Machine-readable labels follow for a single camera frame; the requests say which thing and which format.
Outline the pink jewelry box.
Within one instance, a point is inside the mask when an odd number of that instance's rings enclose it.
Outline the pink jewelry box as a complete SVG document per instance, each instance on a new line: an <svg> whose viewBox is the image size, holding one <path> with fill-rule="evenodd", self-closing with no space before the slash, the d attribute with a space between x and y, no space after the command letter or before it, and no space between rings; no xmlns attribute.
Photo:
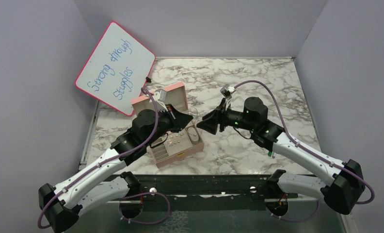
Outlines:
<svg viewBox="0 0 384 233"><path fill-rule="evenodd" d="M162 89L167 92L165 104L171 104L178 111L192 115L192 113L189 112L186 88L183 82ZM194 123L194 120L196 120L197 117L194 116L193 120L185 129L178 133L173 133L171 132L173 124L168 112L158 111L158 114L159 126L156 134L161 133L161 137L150 144L151 153L155 159L157 168L172 164L204 149L204 142ZM169 136L179 137L182 142L170 147L168 146Z"/></svg>

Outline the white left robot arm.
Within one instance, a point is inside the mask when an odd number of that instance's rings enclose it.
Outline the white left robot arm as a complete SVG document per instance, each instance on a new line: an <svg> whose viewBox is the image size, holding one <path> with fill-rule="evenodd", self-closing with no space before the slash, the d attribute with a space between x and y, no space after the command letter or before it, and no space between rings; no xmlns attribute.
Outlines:
<svg viewBox="0 0 384 233"><path fill-rule="evenodd" d="M193 116L176 110L171 104L166 104L163 110L157 107L140 111L131 127L89 166L63 182L46 183L39 188L38 228L63 233L82 215L110 200L137 197L139 185L131 172L106 184L103 181L146 154L147 147L158 138L167 132L182 131L193 120Z"/></svg>

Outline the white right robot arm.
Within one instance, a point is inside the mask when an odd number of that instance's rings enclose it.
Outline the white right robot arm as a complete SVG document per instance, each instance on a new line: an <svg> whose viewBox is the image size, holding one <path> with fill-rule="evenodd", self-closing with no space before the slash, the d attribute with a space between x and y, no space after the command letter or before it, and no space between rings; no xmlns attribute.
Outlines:
<svg viewBox="0 0 384 233"><path fill-rule="evenodd" d="M243 111L234 111L222 99L213 111L203 116L197 127L211 134L227 126L248 130L255 144L285 156L314 174L296 175L284 170L273 173L266 184L274 198L283 193L297 193L323 200L332 210L348 215L365 190L361 166L333 158L286 134L283 127L268 120L268 107L258 97L249 97Z"/></svg>

